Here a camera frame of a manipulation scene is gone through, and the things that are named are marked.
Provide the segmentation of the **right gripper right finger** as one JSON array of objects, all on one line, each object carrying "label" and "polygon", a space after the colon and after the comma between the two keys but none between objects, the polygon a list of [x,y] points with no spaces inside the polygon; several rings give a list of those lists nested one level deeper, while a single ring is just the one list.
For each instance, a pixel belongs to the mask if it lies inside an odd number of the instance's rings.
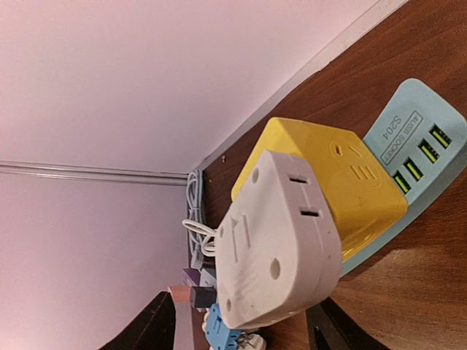
[{"label": "right gripper right finger", "polygon": [[365,332],[329,297],[309,308],[306,320],[310,349],[389,349]]}]

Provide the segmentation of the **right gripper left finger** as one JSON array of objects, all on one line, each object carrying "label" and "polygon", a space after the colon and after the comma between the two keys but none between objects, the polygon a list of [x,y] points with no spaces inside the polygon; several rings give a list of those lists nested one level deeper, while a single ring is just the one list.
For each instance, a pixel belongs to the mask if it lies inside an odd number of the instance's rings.
[{"label": "right gripper left finger", "polygon": [[175,306],[169,292],[160,292],[101,350],[171,350],[174,348]]}]

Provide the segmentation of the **white plug adapter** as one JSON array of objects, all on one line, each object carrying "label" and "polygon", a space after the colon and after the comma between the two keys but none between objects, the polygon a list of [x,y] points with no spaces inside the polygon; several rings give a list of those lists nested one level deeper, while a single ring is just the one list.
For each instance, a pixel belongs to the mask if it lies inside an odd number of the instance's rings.
[{"label": "white plug adapter", "polygon": [[265,151],[217,229],[217,298],[231,329],[275,324],[326,299],[341,240],[312,167]]}]

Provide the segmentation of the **yellow cube socket adapter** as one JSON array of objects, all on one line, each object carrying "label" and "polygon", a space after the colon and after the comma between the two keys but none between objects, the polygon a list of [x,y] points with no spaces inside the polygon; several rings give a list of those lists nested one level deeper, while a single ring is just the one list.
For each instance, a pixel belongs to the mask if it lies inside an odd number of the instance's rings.
[{"label": "yellow cube socket adapter", "polygon": [[310,164],[336,223],[344,261],[407,213],[404,194],[354,132],[283,117],[266,123],[231,189],[232,199],[264,150],[298,156]]}]

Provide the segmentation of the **teal USB power strip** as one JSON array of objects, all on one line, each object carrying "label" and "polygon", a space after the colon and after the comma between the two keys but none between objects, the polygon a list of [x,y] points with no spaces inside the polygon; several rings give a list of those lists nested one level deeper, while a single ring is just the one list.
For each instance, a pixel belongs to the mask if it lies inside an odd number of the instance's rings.
[{"label": "teal USB power strip", "polygon": [[347,275],[418,218],[466,168],[466,119],[424,82],[403,81],[363,138],[408,203],[407,213],[354,257]]}]

